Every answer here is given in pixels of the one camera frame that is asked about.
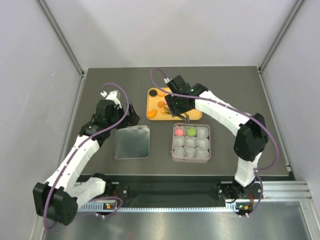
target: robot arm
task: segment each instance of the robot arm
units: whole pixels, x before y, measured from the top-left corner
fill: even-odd
[[[64,225],[70,224],[79,208],[94,197],[108,191],[110,179],[98,173],[90,177],[87,182],[75,186],[78,177],[90,158],[110,136],[110,131],[94,136],[90,140],[85,140],[118,122],[125,113],[120,103],[120,93],[118,91],[111,91],[109,94],[102,92],[101,95],[105,99],[98,102],[96,113],[92,116],[91,121],[81,128],[74,146],[59,168],[45,183],[38,182],[33,188],[35,209],[39,216],[44,215],[45,202],[49,191],[63,170],[63,175],[54,187],[47,211],[47,218],[55,222]],[[130,103],[128,115],[116,128],[136,126],[139,120],[139,116],[135,113]]]
[[[203,85],[197,83],[193,87],[190,87],[180,75],[171,80],[165,79],[164,81],[173,93],[214,100],[212,102],[173,95],[165,96],[172,116],[181,115],[187,111],[196,109],[217,120],[232,132],[235,136],[233,149],[238,155],[233,190],[236,192],[237,197],[243,197],[255,181],[254,169],[257,168],[259,158],[268,142],[267,134],[256,123],[250,120],[249,117],[227,108],[231,106],[216,97]],[[259,113],[253,117],[264,126],[266,125],[263,116]]]

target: metal frame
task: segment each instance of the metal frame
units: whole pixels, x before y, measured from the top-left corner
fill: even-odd
[[[77,70],[77,72],[82,76],[84,74],[83,69],[81,68],[74,52],[72,51],[68,41],[66,40],[64,34],[62,33],[59,25],[57,24],[53,14],[51,13],[47,3],[45,0],[35,0],[40,9],[42,10],[44,16],[46,17],[46,19],[49,21],[53,31],[55,32],[57,38],[59,39],[59,41],[62,44],[62,47],[64,48],[66,54],[69,56],[72,64],[74,65],[75,69]]]
[[[271,57],[275,53],[278,45],[280,44],[280,42],[283,39],[283,37],[286,34],[286,32],[288,31],[290,25],[292,24],[292,22],[296,18],[299,10],[301,9],[301,7],[305,3],[305,1],[306,0],[297,0],[295,2],[295,5],[293,6],[292,10],[290,11],[288,17],[286,18],[284,24],[281,27],[279,33],[277,34],[273,44],[271,45],[268,53],[266,54],[266,56],[264,57],[264,59],[263,59],[263,61],[261,63],[261,66],[259,68],[261,71],[263,71],[266,68],[268,62],[270,61]]]
[[[286,143],[282,128],[281,128],[280,123],[278,121],[279,118],[278,118],[277,113],[275,111],[275,107],[274,107],[275,105],[274,105],[274,103],[273,103],[273,101],[271,99],[271,95],[270,95],[267,83],[265,81],[264,74],[263,74],[263,72],[261,70],[259,70],[258,67],[257,67],[257,71],[258,71],[258,74],[259,74],[259,77],[260,77],[260,81],[261,81],[261,84],[262,84],[262,87],[263,87],[263,91],[264,91],[264,94],[265,94],[265,97],[266,97],[266,100],[267,100],[267,103],[268,103],[268,106],[269,106],[269,109],[270,109],[270,112],[271,112],[271,116],[272,116],[272,119],[273,119],[273,122],[274,122],[274,125],[275,125],[276,133],[279,136],[279,143],[280,143],[281,149],[282,149],[283,154],[284,154],[284,159],[285,159],[286,166],[288,168],[288,171],[293,173],[295,179],[299,179],[298,176],[296,176],[295,167],[290,161],[291,156],[290,156],[289,151],[288,151],[287,143]]]

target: pink ball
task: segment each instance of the pink ball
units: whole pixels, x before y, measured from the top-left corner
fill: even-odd
[[[184,135],[184,131],[182,129],[177,129],[175,130],[174,134],[180,137]]]

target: purple cable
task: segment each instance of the purple cable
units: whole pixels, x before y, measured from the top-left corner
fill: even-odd
[[[150,79],[153,83],[153,85],[155,85],[159,90],[161,90],[162,92],[166,93],[166,94],[169,94],[169,95],[172,95],[172,96],[177,96],[177,97],[182,97],[182,98],[187,98],[187,99],[199,99],[199,100],[204,100],[204,101],[209,101],[209,102],[212,102],[214,104],[218,104],[222,107],[225,107],[231,111],[234,111],[238,114],[241,114],[241,115],[244,115],[246,116],[247,118],[251,119],[253,122],[255,122],[259,127],[261,127],[263,129],[263,131],[268,135],[268,137],[271,139],[273,145],[274,145],[274,148],[275,148],[275,159],[274,161],[269,165],[269,166],[266,166],[266,167],[261,167],[261,168],[255,168],[254,169],[254,175],[256,176],[256,178],[260,181],[260,185],[261,185],[261,193],[260,193],[260,196],[259,196],[259,199],[258,199],[258,202],[257,204],[255,205],[255,208],[252,210],[252,212],[250,214],[248,214],[248,216],[250,216],[251,214],[253,214],[257,207],[260,205],[260,202],[263,198],[263,195],[264,195],[264,187],[263,187],[263,183],[262,183],[262,180],[260,178],[260,176],[258,175],[258,171],[264,171],[264,170],[267,170],[267,169],[270,169],[272,168],[274,165],[277,164],[277,162],[279,161],[279,147],[278,147],[278,144],[274,138],[274,136],[271,134],[271,132],[269,132],[269,130],[263,125],[261,124],[261,122],[259,122],[257,119],[255,119],[253,116],[247,114],[246,112],[244,111],[241,111],[241,110],[238,110],[236,108],[233,108],[231,106],[228,106],[228,105],[225,105],[221,102],[217,102],[213,99],[208,99],[208,98],[203,98],[203,97],[199,97],[199,96],[190,96],[190,95],[183,95],[183,94],[178,94],[178,93],[173,93],[173,92],[169,92],[169,91],[166,91],[164,89],[162,89],[154,80],[153,78],[153,73],[154,73],[154,70],[158,70],[159,72],[161,72],[164,76],[164,78],[168,78],[166,73],[161,69],[161,68],[158,68],[158,67],[153,67],[150,71]]]
[[[120,118],[119,121],[117,121],[115,124],[89,136],[88,138],[86,138],[82,143],[79,144],[78,148],[76,150],[74,150],[74,152],[71,154],[70,158],[68,159],[68,161],[66,162],[67,165],[69,165],[69,163],[71,162],[71,160],[73,159],[73,157],[76,155],[77,151],[79,148],[81,148],[87,141],[89,141],[90,139],[100,135],[100,134],[103,134],[105,133],[106,131],[109,131],[113,128],[115,128],[118,124],[120,124],[124,119],[125,117],[127,116],[128,112],[129,112],[129,98],[128,98],[128,95],[127,93],[125,92],[125,90],[120,87],[118,84],[115,84],[113,82],[108,82],[106,84],[104,84],[101,88],[101,92],[104,90],[104,88],[106,86],[109,86],[109,85],[112,85],[112,86],[115,86],[117,87],[118,89],[121,90],[121,92],[124,94],[125,96],[125,100],[126,100],[126,109],[124,111],[124,114],[123,116]],[[47,225],[47,215],[48,215],[48,208],[49,208],[49,202],[50,202],[50,199],[52,197],[52,193],[54,192],[54,189],[56,188],[56,185],[58,184],[61,176],[63,175],[63,173],[65,172],[67,166],[64,166],[63,169],[61,170],[60,174],[58,175],[58,177],[56,178],[56,180],[54,181],[49,193],[48,193],[48,196],[46,197],[46,200],[45,200],[45,205],[44,205],[44,211],[43,211],[43,227],[45,230],[51,230],[57,223],[55,222],[52,226],[48,227]]]

